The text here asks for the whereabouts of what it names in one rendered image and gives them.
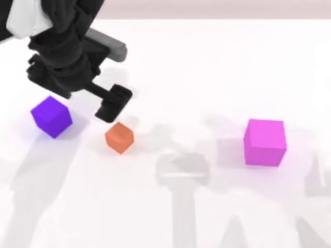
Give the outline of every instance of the magenta block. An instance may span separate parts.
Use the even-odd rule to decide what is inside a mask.
[[[251,119],[244,136],[247,165],[278,167],[287,150],[284,122]]]

